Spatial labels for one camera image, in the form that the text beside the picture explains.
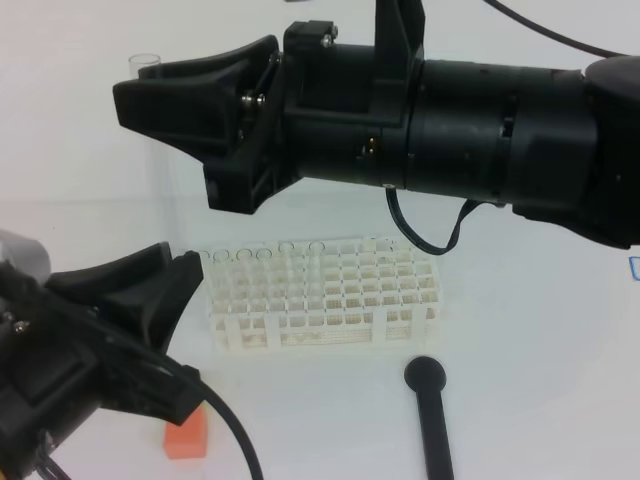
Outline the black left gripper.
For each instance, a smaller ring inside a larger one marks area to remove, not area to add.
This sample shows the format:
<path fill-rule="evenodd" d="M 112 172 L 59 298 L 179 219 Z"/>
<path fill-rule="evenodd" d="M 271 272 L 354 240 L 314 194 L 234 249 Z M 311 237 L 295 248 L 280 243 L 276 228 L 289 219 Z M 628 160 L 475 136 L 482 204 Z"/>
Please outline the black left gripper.
<path fill-rule="evenodd" d="M 167 242 L 109 263 L 52 274 L 45 287 L 103 315 L 145 345 L 168 350 L 203 281 L 200 255 Z M 43 290 L 1 267 L 1 297 L 28 326 L 1 335 L 1 472 L 29 475 L 99 408 L 183 424 L 201 394 L 141 355 L 82 332 L 43 304 Z"/>

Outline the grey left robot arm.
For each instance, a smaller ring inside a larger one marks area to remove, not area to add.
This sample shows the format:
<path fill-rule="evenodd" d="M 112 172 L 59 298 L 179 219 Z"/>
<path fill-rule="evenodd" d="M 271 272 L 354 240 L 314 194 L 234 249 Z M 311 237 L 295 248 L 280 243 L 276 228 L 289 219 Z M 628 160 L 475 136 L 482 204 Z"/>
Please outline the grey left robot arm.
<path fill-rule="evenodd" d="M 61 477 L 51 452 L 100 408 L 180 425 L 202 403 L 183 381 L 122 347 L 26 306 L 27 279 L 165 353 L 203 279 L 199 256 L 158 243 L 110 263 L 53 272 L 38 241 L 1 234 L 1 475 Z"/>

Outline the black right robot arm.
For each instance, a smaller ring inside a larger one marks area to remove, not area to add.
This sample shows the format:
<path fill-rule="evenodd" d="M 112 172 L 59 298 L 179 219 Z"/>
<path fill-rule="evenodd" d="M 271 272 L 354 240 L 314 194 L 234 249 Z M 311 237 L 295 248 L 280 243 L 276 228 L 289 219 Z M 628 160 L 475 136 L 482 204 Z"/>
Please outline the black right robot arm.
<path fill-rule="evenodd" d="M 380 1 L 370 46 L 331 21 L 148 66 L 116 84 L 120 125 L 202 164 L 209 206 L 254 213 L 303 178 L 510 206 L 619 249 L 639 242 L 639 60 L 596 50 L 582 71 L 428 60 L 418 1 Z"/>

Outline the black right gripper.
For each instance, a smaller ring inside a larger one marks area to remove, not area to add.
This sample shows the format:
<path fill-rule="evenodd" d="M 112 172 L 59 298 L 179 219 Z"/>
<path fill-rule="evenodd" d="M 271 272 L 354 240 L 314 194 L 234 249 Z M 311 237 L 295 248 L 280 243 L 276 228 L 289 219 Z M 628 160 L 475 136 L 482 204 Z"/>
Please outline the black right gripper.
<path fill-rule="evenodd" d="M 118 121 L 142 130 L 138 102 L 158 93 L 167 117 L 154 136 L 202 164 L 214 210 L 253 214 L 302 178 L 403 189 L 424 30 L 419 1 L 377 2 L 370 46 L 297 21 L 281 41 L 142 69 L 113 87 Z"/>

